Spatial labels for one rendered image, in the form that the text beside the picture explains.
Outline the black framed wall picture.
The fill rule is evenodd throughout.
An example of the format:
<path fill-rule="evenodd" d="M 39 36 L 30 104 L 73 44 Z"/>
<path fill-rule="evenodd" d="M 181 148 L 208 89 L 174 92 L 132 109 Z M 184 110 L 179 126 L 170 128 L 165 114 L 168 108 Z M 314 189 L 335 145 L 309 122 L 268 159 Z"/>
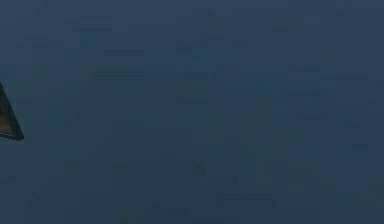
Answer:
<path fill-rule="evenodd" d="M 24 139 L 19 122 L 0 82 L 0 136 L 16 141 Z"/>

